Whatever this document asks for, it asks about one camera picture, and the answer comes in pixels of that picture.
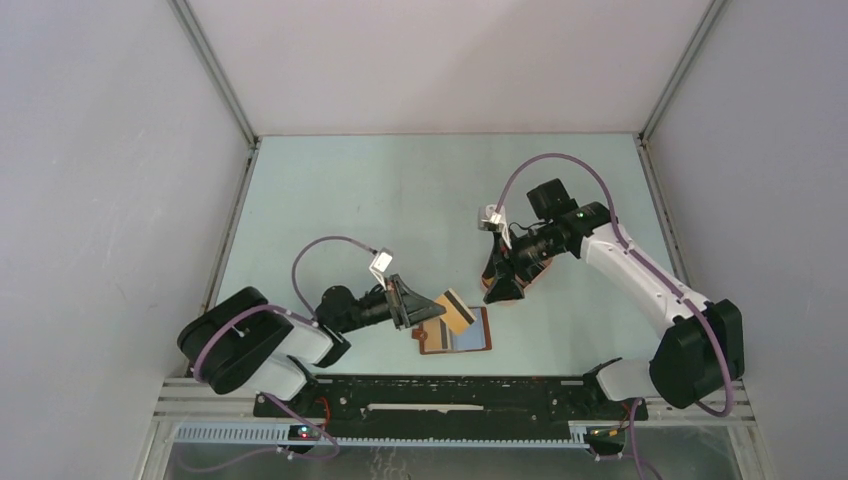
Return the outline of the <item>pink oval tray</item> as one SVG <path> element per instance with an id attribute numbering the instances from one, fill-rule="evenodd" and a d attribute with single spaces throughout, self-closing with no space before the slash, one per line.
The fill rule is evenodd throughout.
<path id="1" fill-rule="evenodd" d="M 519 269 L 516 275 L 520 278 L 520 282 L 525 290 L 544 272 L 546 272 L 552 263 L 552 259 L 545 260 L 541 263 L 531 265 L 527 269 Z"/>

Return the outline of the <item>brown leather card holder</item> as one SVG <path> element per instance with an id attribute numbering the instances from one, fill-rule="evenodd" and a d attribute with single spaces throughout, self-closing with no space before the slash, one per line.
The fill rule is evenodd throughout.
<path id="1" fill-rule="evenodd" d="M 454 333 L 441 319 L 423 322 L 412 330 L 421 355 L 464 354 L 490 351 L 493 348 L 485 307 L 472 307 L 475 321 L 461 334 Z"/>

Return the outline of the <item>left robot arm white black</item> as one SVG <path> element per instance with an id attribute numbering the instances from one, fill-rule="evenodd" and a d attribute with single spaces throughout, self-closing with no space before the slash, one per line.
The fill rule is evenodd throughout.
<path id="1" fill-rule="evenodd" d="M 249 286 L 186 325 L 177 346 L 194 378 L 216 394 L 253 390 L 299 417 L 312 411 L 319 394 L 312 368 L 327 368 L 345 355 L 351 347 L 346 334 L 383 322 L 409 329 L 446 311 L 397 274 L 361 297 L 345 286 L 330 287 L 311 318 L 270 304 Z"/>

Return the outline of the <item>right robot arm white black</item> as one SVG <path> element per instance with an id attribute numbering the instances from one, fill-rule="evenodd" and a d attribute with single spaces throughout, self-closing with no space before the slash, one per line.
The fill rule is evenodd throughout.
<path id="1" fill-rule="evenodd" d="M 636 245 L 599 202 L 579 205 L 554 179 L 527 194 L 538 221 L 514 233 L 505 209 L 480 210 L 479 227 L 493 235 L 481 275 L 487 304 L 521 300 L 558 255 L 570 254 L 607 277 L 647 318 L 660 340 L 650 359 L 614 359 L 589 374 L 585 411 L 606 418 L 622 400 L 659 396 L 675 408 L 701 405 L 716 391 L 732 395 L 745 373 L 739 308 L 713 302 L 671 276 Z"/>

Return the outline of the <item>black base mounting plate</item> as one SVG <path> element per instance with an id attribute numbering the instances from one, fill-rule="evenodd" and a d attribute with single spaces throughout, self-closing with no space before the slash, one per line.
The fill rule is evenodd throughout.
<path id="1" fill-rule="evenodd" d="M 626 422 L 633 406 L 579 376 L 320 375 L 305 418 L 338 440 L 569 441 Z"/>

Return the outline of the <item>aluminium frame post right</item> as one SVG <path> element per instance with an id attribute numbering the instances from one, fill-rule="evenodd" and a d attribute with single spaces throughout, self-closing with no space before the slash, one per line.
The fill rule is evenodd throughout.
<path id="1" fill-rule="evenodd" d="M 708 3 L 705 12 L 698 21 L 660 96 L 639 132 L 638 138 L 642 143 L 649 142 L 654 136 L 691 68 L 698 60 L 711 33 L 720 22 L 727 7 L 731 4 L 732 2 L 729 0 L 711 0 Z"/>

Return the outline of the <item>aluminium frame post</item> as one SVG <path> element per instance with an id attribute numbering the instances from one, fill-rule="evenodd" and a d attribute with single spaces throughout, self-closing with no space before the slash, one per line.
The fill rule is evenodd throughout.
<path id="1" fill-rule="evenodd" d="M 639 132 L 638 138 L 642 143 L 649 142 L 654 136 L 691 68 L 698 60 L 711 33 L 720 22 L 727 7 L 731 4 L 732 2 L 729 0 L 711 0 L 708 3 L 705 12 L 698 21 L 660 96 Z"/>
<path id="2" fill-rule="evenodd" d="M 169 0 L 169 6 L 183 28 L 187 39 L 194 49 L 201 65 L 207 73 L 213 87 L 235 121 L 239 132 L 251 149 L 259 143 L 259 136 L 251 125 L 247 113 L 230 82 L 212 43 L 191 3 L 187 0 Z"/>

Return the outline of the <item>aluminium frame post left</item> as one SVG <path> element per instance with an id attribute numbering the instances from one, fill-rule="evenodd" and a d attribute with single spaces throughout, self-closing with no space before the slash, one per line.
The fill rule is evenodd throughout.
<path id="1" fill-rule="evenodd" d="M 239 132 L 251 149 L 259 143 L 259 136 L 251 125 L 247 113 L 230 82 L 212 43 L 191 3 L 187 0 L 169 0 L 169 6 L 183 28 L 187 39 L 194 49 L 201 65 L 207 73 L 213 87 L 235 121 Z"/>

